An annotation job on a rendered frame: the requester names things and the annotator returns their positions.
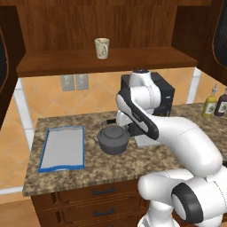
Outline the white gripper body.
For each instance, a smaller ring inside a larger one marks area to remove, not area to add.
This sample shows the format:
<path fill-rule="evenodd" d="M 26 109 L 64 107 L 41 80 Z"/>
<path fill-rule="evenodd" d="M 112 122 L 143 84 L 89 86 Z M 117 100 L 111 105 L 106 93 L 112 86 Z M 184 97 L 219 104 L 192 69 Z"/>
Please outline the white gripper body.
<path fill-rule="evenodd" d="M 118 111 L 116 115 L 116 123 L 121 126 L 125 127 L 132 123 L 132 120 L 122 111 Z"/>

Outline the dark grey kettle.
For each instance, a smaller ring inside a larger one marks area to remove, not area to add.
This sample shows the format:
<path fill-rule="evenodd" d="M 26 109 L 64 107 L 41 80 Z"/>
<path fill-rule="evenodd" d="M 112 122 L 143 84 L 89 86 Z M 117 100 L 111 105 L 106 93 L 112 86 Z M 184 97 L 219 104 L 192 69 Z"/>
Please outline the dark grey kettle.
<path fill-rule="evenodd" d="M 115 119 L 109 119 L 101 123 L 102 129 L 98 132 L 94 141 L 100 146 L 101 150 L 110 155 L 123 153 L 128 145 L 129 132 L 116 125 Z"/>

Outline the blue rimmed grey tray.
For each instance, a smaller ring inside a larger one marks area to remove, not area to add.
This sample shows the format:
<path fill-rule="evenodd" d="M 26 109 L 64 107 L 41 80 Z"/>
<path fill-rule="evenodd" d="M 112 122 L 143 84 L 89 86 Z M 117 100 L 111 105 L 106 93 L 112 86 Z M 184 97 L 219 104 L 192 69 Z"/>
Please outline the blue rimmed grey tray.
<path fill-rule="evenodd" d="M 83 126 L 48 128 L 37 167 L 39 173 L 85 168 Z"/>

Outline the beige patterned mug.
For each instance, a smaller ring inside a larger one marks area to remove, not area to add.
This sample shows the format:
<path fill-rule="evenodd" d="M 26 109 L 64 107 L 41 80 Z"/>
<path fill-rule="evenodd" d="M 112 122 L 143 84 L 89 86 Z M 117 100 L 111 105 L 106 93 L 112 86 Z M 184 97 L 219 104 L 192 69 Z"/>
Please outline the beige patterned mug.
<path fill-rule="evenodd" d="M 110 40 L 107 38 L 96 38 L 95 47 L 98 59 L 106 59 L 108 57 Z"/>

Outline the wooden cabinet door dark panel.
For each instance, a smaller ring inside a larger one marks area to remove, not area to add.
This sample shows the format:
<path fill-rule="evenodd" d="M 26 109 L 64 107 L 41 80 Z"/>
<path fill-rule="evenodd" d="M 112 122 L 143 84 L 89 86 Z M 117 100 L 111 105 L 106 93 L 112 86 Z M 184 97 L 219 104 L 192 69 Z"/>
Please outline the wooden cabinet door dark panel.
<path fill-rule="evenodd" d="M 207 21 L 205 46 L 197 68 L 227 86 L 227 67 L 215 56 L 214 41 L 225 0 L 212 0 L 210 15 Z"/>
<path fill-rule="evenodd" d="M 25 53 L 17 8 L 0 6 L 0 129 L 18 81 L 16 68 Z"/>

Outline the black coffee machine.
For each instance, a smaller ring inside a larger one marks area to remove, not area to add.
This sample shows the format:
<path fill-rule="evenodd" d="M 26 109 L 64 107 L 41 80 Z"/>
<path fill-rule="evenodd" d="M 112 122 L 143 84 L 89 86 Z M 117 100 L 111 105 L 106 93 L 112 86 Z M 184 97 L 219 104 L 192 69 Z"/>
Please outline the black coffee machine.
<path fill-rule="evenodd" d="M 147 109 L 146 112 L 155 116 L 170 116 L 175 89 L 157 72 L 151 72 L 151 79 L 160 90 L 160 105 L 154 110 Z M 144 135 L 143 131 L 133 122 L 123 128 L 127 129 L 130 135 L 135 138 L 138 147 L 160 145 L 160 142 Z"/>

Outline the brown wooden drawer front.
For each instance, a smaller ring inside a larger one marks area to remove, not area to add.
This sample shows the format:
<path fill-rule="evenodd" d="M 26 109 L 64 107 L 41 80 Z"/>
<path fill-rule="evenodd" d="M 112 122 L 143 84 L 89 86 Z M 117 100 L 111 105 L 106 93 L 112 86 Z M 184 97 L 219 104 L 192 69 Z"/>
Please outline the brown wooden drawer front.
<path fill-rule="evenodd" d="M 98 222 L 77 223 L 64 227 L 137 227 L 140 215 L 128 215 Z"/>
<path fill-rule="evenodd" d="M 107 202 L 99 202 L 96 204 L 83 207 L 70 207 L 62 211 L 64 221 L 66 223 L 75 223 L 81 221 L 91 220 L 93 218 L 103 217 L 94 216 L 94 210 L 103 212 L 114 207 L 115 213 L 113 215 L 123 214 L 126 212 L 136 211 L 141 205 L 139 197 L 122 198 L 121 200 L 109 200 Z"/>
<path fill-rule="evenodd" d="M 105 189 L 110 189 L 112 186 L 115 186 L 115 192 L 102 194 L 102 195 L 92 195 L 92 189 L 96 189 L 97 191 L 102 191 Z M 90 187 L 56 192 L 56 199 L 57 199 L 56 203 L 57 204 L 75 203 L 83 200 L 100 199 L 104 197 L 115 197 L 118 195 L 124 195 L 126 193 L 136 192 L 136 191 L 137 191 L 137 180 L 128 180 L 128 181 L 122 181 L 118 183 L 93 185 Z"/>

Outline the yellow green bottle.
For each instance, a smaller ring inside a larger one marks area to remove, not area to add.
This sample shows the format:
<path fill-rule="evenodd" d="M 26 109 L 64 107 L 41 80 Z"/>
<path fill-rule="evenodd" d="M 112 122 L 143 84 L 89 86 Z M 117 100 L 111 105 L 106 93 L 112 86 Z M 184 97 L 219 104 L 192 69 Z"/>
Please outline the yellow green bottle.
<path fill-rule="evenodd" d="M 215 105 L 216 105 L 216 97 L 215 97 L 215 93 L 216 93 L 216 87 L 217 84 L 215 84 L 215 87 L 212 89 L 211 94 L 207 97 L 205 104 L 203 106 L 203 110 L 202 110 L 202 114 L 201 116 L 205 119 L 209 119 L 214 110 L 215 110 Z"/>

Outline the dark brown bottle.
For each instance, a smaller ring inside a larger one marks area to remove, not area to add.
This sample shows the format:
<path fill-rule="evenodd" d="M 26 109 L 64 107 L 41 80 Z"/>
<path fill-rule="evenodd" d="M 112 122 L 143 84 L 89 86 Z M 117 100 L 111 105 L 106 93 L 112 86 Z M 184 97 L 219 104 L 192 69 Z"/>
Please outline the dark brown bottle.
<path fill-rule="evenodd" d="M 223 117 L 226 110 L 227 110 L 227 87 L 225 88 L 224 94 L 222 94 L 222 96 L 219 97 L 218 99 L 214 115 L 218 117 Z"/>

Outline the grey wall outlet plate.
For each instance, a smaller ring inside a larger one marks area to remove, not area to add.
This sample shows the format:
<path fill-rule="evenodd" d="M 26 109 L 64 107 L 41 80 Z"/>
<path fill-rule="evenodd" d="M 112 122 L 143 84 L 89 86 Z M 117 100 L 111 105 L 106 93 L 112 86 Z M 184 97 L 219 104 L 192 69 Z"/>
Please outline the grey wall outlet plate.
<path fill-rule="evenodd" d="M 72 74 L 64 74 L 60 76 L 63 91 L 74 90 L 74 76 Z"/>
<path fill-rule="evenodd" d="M 89 75 L 88 74 L 77 74 L 76 78 L 76 89 L 87 90 L 89 88 Z"/>

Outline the brown wooden wall cabinet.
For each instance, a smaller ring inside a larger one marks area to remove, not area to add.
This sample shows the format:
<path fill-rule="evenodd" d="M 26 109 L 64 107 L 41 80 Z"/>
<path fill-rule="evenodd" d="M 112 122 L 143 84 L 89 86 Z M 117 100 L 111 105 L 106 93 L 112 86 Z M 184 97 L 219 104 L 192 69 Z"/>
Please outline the brown wooden wall cabinet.
<path fill-rule="evenodd" d="M 20 77 L 194 67 L 173 47 L 176 10 L 212 0 L 30 0 L 17 8 L 26 46 Z M 98 59 L 96 38 L 110 40 Z"/>

